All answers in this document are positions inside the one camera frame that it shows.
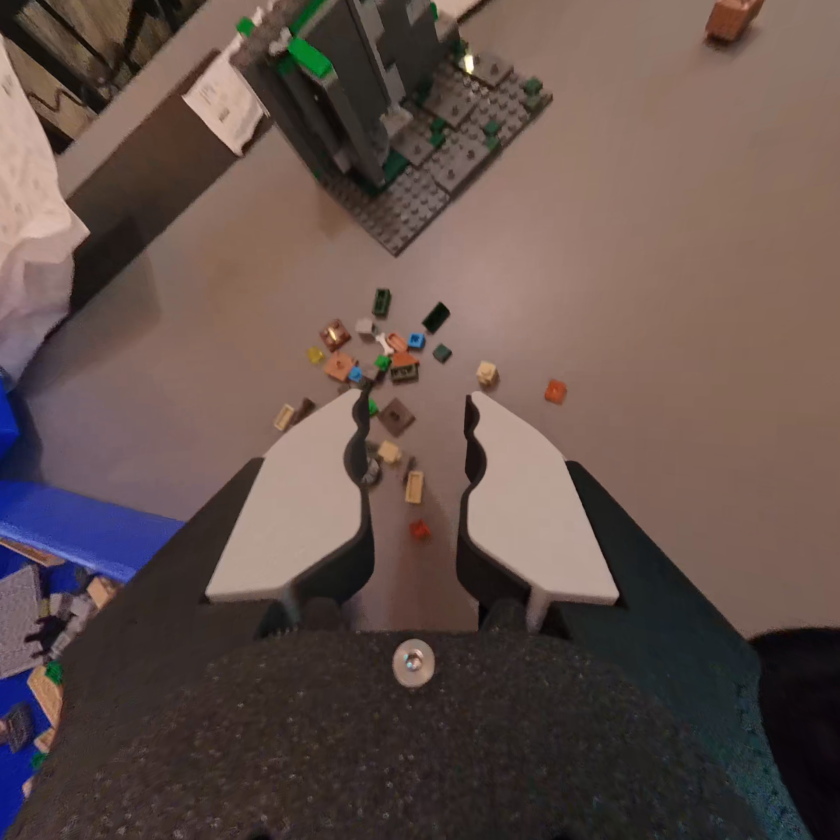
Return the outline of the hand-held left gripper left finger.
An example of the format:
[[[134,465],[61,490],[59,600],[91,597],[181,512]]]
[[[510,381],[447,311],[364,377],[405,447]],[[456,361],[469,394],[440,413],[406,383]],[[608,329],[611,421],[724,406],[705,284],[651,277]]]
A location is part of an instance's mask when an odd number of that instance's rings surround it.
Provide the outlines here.
[[[205,589],[211,603],[344,604],[375,565],[369,392],[347,391],[287,430],[255,481]]]

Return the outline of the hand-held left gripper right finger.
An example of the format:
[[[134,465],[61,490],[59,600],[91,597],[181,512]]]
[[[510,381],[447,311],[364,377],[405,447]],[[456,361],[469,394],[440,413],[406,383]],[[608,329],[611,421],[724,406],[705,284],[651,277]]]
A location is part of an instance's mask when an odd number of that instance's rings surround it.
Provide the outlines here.
[[[479,610],[516,602],[539,632],[556,604],[615,606],[620,591],[557,446],[483,392],[465,400],[464,432],[456,573]]]

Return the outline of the pile of small bricks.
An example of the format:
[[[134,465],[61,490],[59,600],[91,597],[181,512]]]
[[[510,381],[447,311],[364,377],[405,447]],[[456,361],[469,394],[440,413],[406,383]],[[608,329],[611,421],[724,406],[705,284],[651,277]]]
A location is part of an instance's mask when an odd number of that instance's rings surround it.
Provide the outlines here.
[[[389,288],[375,289],[370,318],[361,318],[355,325],[355,331],[363,342],[374,344],[377,355],[372,362],[361,364],[352,355],[345,352],[346,345],[351,341],[350,331],[340,319],[334,319],[321,330],[320,339],[324,349],[313,346],[308,350],[308,357],[312,364],[322,368],[323,372],[339,383],[340,392],[346,393],[351,387],[368,393],[369,417],[379,418],[382,425],[394,436],[402,435],[415,422],[415,416],[404,403],[396,397],[387,406],[381,407],[370,396],[372,388],[384,383],[385,378],[394,385],[417,383],[419,380],[420,361],[417,351],[423,350],[428,337],[434,335],[450,317],[449,308],[439,301],[422,320],[422,328],[410,332],[407,339],[394,331],[380,329],[380,321],[388,316],[392,305],[392,292]],[[276,416],[274,428],[285,433],[301,423],[315,410],[315,403],[309,398],[301,400],[299,405],[284,405]],[[365,485],[373,485],[380,479],[381,466],[394,466],[401,454],[398,447],[391,441],[384,441],[376,446],[367,445],[367,473],[363,478]],[[406,487],[406,502],[418,505],[422,499],[421,489],[411,489],[409,486],[422,485],[422,477],[415,468],[416,459],[409,458],[403,472],[402,482]]]

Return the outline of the brown crate brick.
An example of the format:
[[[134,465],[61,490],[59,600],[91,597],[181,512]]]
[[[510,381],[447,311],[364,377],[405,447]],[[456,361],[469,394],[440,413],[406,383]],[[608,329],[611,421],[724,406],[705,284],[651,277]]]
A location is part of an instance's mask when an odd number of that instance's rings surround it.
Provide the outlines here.
[[[705,26],[706,40],[727,46],[738,42],[763,4],[764,1],[715,1]]]

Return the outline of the grey desk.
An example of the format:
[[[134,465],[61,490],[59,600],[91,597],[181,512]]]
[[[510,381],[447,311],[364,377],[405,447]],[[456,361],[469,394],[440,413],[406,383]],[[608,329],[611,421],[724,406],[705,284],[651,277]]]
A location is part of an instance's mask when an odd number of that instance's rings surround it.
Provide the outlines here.
[[[492,2],[463,27],[553,102],[398,258],[271,129],[44,345],[4,477],[189,519],[338,388],[307,358],[377,287],[441,301],[399,395],[419,515],[388,470],[359,627],[467,629],[455,576],[466,395],[582,463],[743,635],[838,624],[838,2]],[[551,379],[567,384],[546,402]]]

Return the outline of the blue plastic bin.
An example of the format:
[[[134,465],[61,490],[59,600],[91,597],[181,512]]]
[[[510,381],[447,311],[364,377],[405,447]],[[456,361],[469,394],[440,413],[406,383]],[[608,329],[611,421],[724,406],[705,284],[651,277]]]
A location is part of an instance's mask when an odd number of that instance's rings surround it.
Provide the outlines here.
[[[12,455],[23,453],[18,426],[19,406],[9,402],[1,385],[1,460],[12,465]],[[141,570],[184,523],[136,511],[105,501],[94,500],[66,490],[33,482],[1,482],[1,536],[64,559],[77,568],[103,574],[127,583]],[[26,702],[38,725],[47,722],[37,710],[26,681],[39,664],[31,656],[23,670],[1,678],[1,712],[7,713],[18,702]],[[25,798],[21,785],[32,774],[29,766],[34,747],[11,753],[2,746],[1,757],[1,835],[12,825]]]

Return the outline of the heap of grey tan bricks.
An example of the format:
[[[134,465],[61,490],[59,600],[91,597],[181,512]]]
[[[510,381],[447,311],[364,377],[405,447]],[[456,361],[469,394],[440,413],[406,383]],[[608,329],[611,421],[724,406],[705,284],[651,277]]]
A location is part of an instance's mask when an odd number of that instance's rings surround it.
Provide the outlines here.
[[[2,579],[2,761],[11,759],[24,798],[48,759],[64,706],[69,645],[120,592],[122,584],[77,571],[76,588],[46,594],[28,565]]]

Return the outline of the white paper bag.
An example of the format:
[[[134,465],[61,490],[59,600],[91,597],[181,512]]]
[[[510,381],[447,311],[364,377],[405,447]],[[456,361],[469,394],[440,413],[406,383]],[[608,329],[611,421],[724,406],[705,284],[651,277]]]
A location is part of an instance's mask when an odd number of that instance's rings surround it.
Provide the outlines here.
[[[88,228],[60,192],[56,159],[1,46],[1,370],[7,389],[70,312]]]

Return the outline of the printed paper sheet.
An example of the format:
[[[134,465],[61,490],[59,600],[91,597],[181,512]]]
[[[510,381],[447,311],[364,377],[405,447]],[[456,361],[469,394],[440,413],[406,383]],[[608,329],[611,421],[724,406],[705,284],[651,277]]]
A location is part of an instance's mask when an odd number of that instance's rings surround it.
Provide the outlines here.
[[[182,95],[186,106],[236,156],[245,155],[266,112],[250,86],[231,67],[226,56],[216,56]]]

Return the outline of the grey brick building model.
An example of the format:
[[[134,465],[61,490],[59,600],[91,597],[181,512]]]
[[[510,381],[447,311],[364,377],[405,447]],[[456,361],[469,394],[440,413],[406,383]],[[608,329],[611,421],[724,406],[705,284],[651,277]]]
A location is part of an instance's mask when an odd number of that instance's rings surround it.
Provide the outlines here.
[[[233,69],[316,181],[399,256],[551,104],[442,2],[268,2]]]

